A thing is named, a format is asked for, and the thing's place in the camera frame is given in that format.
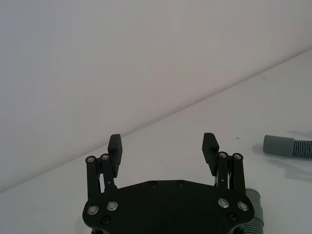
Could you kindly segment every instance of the bolt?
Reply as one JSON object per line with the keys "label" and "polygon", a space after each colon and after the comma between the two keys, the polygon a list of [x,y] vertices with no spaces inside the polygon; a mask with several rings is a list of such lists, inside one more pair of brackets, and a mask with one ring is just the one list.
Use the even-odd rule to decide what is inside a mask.
{"label": "bolt", "polygon": [[218,204],[219,204],[219,206],[221,206],[222,208],[228,208],[229,207],[229,202],[226,200],[226,199],[224,199],[224,198],[220,198],[219,200],[218,200]]}
{"label": "bolt", "polygon": [[118,203],[115,202],[115,201],[110,201],[108,204],[107,204],[107,209],[109,211],[114,211],[115,209],[117,209],[118,207]]}
{"label": "bolt", "polygon": [[103,160],[106,160],[106,159],[108,159],[108,158],[109,158],[108,155],[103,155],[103,156],[102,156],[102,159],[103,159]]}
{"label": "bolt", "polygon": [[229,213],[228,218],[233,222],[237,221],[237,216],[234,213]]}
{"label": "bolt", "polygon": [[149,186],[152,187],[152,188],[155,188],[157,186],[157,183],[155,181],[151,181],[149,183]]}
{"label": "bolt", "polygon": [[89,157],[88,159],[87,159],[87,162],[93,162],[94,161],[94,157]]}
{"label": "bolt", "polygon": [[179,180],[176,182],[176,185],[179,187],[183,187],[184,186],[184,182],[182,180]]}
{"label": "bolt", "polygon": [[95,215],[98,212],[98,206],[93,205],[88,208],[88,215]]}
{"label": "bolt", "polygon": [[238,205],[238,207],[239,207],[242,211],[247,211],[247,210],[249,210],[248,205],[247,205],[245,202],[243,202],[243,201],[240,201],[237,205]]}
{"label": "bolt", "polygon": [[236,158],[236,159],[242,159],[242,156],[241,156],[241,155],[236,154],[236,155],[234,155],[234,158]]}
{"label": "bolt", "polygon": [[220,153],[220,157],[227,157],[225,153]]}
{"label": "bolt", "polygon": [[102,224],[103,225],[107,225],[111,222],[111,218],[109,216],[104,216],[103,219],[102,219]]}

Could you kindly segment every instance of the white tabletop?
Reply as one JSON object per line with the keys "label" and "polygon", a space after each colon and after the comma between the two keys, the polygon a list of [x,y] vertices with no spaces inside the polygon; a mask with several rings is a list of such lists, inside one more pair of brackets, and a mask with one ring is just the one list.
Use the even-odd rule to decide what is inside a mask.
{"label": "white tabletop", "polygon": [[[308,51],[123,137],[116,185],[152,179],[213,184],[201,152],[204,132],[212,132],[220,150],[244,156],[246,187],[261,194],[265,233],[311,233],[312,160],[262,152],[265,134],[311,139],[311,103]],[[88,155],[106,152],[103,147]],[[0,194],[0,233],[91,233],[81,218],[88,155]]]}

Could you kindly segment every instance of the white table surface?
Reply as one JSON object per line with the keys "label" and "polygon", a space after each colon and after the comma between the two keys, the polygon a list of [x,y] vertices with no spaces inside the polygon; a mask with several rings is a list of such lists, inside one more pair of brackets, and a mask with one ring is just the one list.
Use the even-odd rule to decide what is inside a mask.
{"label": "white table surface", "polygon": [[[261,148],[265,134],[311,139],[311,107],[308,51],[123,137],[116,185],[151,179],[213,184],[201,152],[204,132],[212,132],[220,150],[245,157],[246,187],[262,196],[265,233],[311,233],[312,160],[265,155]],[[106,147],[88,155],[102,153]],[[88,155],[0,194],[0,233],[89,234],[81,218]]]}

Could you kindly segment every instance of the white wall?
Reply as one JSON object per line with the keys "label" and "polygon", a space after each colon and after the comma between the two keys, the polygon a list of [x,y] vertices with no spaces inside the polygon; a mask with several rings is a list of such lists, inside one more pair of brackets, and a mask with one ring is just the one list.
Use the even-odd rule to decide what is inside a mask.
{"label": "white wall", "polygon": [[312,1],[2,0],[0,191],[312,46]]}
{"label": "white wall", "polygon": [[[118,187],[147,180],[213,184],[201,152],[204,132],[220,150],[244,156],[246,186],[258,190],[267,234],[311,232],[312,162],[262,152],[265,134],[312,138],[312,50],[122,139]],[[85,158],[0,194],[0,233],[89,234]]]}

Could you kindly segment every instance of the gray hose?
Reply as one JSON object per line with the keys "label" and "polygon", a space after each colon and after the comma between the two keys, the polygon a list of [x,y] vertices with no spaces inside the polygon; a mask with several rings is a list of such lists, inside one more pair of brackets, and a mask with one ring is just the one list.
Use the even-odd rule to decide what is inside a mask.
{"label": "gray hose", "polygon": [[312,158],[312,141],[265,135],[263,151],[268,154]]}
{"label": "gray hose", "polygon": [[260,204],[260,194],[253,189],[246,189],[246,196],[250,199],[254,208],[254,218],[244,225],[244,234],[263,234],[263,210]]}

